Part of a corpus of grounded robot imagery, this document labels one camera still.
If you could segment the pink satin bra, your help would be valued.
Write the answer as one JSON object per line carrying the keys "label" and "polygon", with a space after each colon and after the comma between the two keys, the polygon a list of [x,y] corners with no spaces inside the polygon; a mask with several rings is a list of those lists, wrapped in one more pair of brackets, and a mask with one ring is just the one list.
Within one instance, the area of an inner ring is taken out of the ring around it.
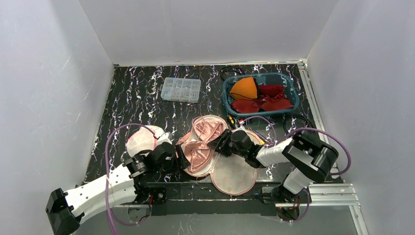
{"label": "pink satin bra", "polygon": [[192,121],[190,131],[177,142],[190,163],[184,169],[187,174],[193,177],[209,174],[215,150],[208,143],[218,138],[227,127],[226,121],[215,115],[197,117]]}

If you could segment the floral pink laundry bag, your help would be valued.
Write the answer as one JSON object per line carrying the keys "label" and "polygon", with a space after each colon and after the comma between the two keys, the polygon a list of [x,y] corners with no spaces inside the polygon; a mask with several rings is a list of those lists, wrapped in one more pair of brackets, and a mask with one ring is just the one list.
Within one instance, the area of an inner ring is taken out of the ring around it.
{"label": "floral pink laundry bag", "polygon": [[253,188],[257,178],[257,169],[249,166],[240,156],[231,154],[226,157],[215,151],[208,175],[220,192],[238,196]]}

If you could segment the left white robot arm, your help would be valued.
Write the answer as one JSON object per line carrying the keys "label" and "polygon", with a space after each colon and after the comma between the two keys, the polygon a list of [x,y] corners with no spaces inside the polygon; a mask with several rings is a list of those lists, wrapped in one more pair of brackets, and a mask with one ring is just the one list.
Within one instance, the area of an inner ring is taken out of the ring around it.
{"label": "left white robot arm", "polygon": [[179,145],[162,142],[154,149],[131,149],[131,156],[94,181],[64,191],[54,190],[46,214],[55,235],[70,235],[91,217],[129,203],[153,205],[166,201],[166,189],[151,188],[148,181],[156,173],[170,173],[190,166]]}

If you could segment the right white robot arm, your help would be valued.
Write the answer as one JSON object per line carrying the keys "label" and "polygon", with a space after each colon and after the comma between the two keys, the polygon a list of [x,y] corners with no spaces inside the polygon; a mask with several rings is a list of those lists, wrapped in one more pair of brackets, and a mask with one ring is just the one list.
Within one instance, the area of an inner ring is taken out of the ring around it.
{"label": "right white robot arm", "polygon": [[323,183],[336,162],[339,153],[320,140],[315,128],[300,128],[286,135],[284,140],[271,145],[255,144],[244,129],[226,129],[208,146],[225,156],[235,154],[244,158],[253,168],[266,168],[280,162],[295,167],[284,181],[264,196],[271,200],[291,199],[312,183]]}

